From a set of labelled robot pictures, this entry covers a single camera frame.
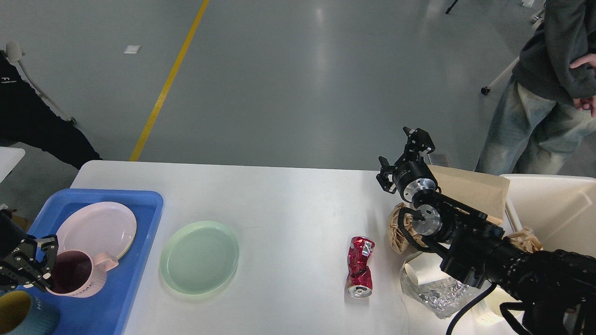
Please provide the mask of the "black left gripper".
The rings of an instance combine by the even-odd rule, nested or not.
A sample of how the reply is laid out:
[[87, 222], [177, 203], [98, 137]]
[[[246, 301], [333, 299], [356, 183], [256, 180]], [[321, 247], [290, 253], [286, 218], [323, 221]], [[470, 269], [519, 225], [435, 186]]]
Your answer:
[[0, 213], [0, 289], [18, 286], [48, 291], [53, 288], [51, 272], [57, 260], [58, 237], [27, 235], [4, 212]]

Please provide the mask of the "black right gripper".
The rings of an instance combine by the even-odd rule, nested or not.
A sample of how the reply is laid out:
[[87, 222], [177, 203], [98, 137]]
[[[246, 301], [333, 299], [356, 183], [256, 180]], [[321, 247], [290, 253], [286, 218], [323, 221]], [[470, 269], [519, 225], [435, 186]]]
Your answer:
[[403, 153], [405, 163], [396, 167], [379, 156], [380, 169], [376, 180], [383, 191], [390, 194], [398, 191], [403, 200], [413, 203], [418, 193], [438, 189], [438, 182], [423, 159], [423, 155], [435, 151], [435, 145], [429, 133], [421, 128], [403, 127], [403, 130], [408, 137]]

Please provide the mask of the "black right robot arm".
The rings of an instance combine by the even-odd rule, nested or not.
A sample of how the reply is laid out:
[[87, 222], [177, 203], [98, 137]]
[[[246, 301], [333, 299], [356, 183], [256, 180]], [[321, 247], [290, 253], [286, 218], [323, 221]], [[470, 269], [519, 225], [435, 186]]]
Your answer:
[[390, 165], [379, 157], [377, 180], [388, 193], [398, 193], [413, 208], [398, 213], [398, 229], [420, 252], [441, 257], [440, 269], [474, 288], [490, 287], [451, 320], [451, 334], [459, 319], [502, 288], [515, 302], [500, 304], [502, 316], [519, 335], [566, 335], [565, 316], [578, 309], [574, 335], [595, 333], [596, 261], [569, 252], [529, 253], [513, 245], [487, 214], [441, 193], [438, 181], [423, 159], [435, 146], [420, 128], [404, 127], [404, 152]]

